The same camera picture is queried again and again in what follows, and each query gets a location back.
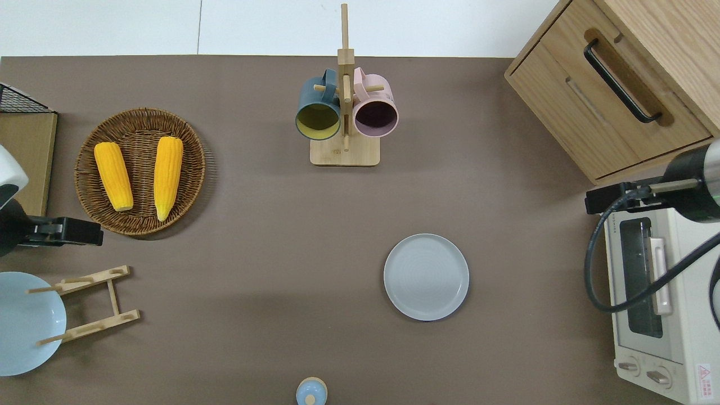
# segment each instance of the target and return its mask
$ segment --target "pink mug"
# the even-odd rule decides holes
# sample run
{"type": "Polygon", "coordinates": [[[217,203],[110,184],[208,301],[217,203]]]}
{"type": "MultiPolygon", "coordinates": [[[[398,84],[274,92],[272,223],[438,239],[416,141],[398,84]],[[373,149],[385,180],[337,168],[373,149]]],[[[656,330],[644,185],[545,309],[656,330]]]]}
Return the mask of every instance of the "pink mug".
{"type": "Polygon", "coordinates": [[[355,90],[353,123],[355,129],[365,136],[379,138],[391,133],[397,127],[397,108],[392,98],[390,85],[379,74],[365,74],[362,68],[355,68],[353,88],[355,90]],[[383,90],[368,92],[369,86],[383,86],[383,90]]]}

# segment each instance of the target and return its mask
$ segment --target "white wall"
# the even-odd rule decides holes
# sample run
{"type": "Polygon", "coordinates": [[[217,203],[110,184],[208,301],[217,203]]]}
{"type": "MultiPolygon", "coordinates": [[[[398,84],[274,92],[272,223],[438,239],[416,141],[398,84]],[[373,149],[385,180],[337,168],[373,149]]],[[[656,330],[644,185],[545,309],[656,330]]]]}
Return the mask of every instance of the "white wall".
{"type": "MultiPolygon", "coordinates": [[[[342,0],[0,0],[0,55],[335,55],[342,0]]],[[[514,57],[557,0],[346,0],[356,55],[514,57]]]]}

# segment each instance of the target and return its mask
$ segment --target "oven glass window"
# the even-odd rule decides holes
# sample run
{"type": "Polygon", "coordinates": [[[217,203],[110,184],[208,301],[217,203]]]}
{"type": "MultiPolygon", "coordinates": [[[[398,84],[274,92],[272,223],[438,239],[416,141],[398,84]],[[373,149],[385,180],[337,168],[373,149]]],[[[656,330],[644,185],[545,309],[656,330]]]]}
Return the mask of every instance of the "oven glass window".
{"type": "MultiPolygon", "coordinates": [[[[625,270],[627,298],[642,292],[652,281],[649,243],[650,218],[637,218],[620,222],[620,244],[625,270]]],[[[662,337],[662,319],[652,308],[652,297],[631,307],[628,311],[630,330],[649,337],[662,337]]]]}

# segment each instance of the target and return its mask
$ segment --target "oven knob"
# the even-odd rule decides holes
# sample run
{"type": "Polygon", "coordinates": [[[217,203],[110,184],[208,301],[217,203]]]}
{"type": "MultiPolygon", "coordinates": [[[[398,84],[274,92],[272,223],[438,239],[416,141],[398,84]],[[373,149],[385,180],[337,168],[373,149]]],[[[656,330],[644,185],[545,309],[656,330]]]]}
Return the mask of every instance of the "oven knob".
{"type": "Polygon", "coordinates": [[[645,375],[666,389],[672,386],[672,380],[670,379],[670,373],[667,371],[667,368],[658,367],[658,370],[648,371],[645,375]]]}
{"type": "Polygon", "coordinates": [[[637,371],[637,366],[631,362],[619,362],[618,368],[628,371],[637,371]]]}
{"type": "Polygon", "coordinates": [[[615,359],[615,367],[630,372],[634,376],[640,375],[640,366],[635,357],[628,357],[624,361],[615,359]]]}

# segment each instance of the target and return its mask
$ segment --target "mug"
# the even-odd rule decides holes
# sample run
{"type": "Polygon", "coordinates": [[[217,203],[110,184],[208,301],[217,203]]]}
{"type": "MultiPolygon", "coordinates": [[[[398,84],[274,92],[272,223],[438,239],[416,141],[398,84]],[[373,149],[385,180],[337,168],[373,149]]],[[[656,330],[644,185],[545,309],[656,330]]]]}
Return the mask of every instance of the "mug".
{"type": "Polygon", "coordinates": [[[314,141],[323,141],[340,130],[340,100],[335,94],[338,73],[326,69],[323,77],[313,77],[302,85],[295,126],[301,134],[314,141]],[[315,90],[316,84],[325,90],[315,90]]]}
{"type": "Polygon", "coordinates": [[[390,85],[379,74],[365,74],[356,68],[353,80],[355,102],[353,123],[355,129],[365,136],[378,138],[386,136],[397,127],[397,108],[392,98],[390,85]],[[382,85],[383,90],[368,93],[368,86],[382,85]]]}

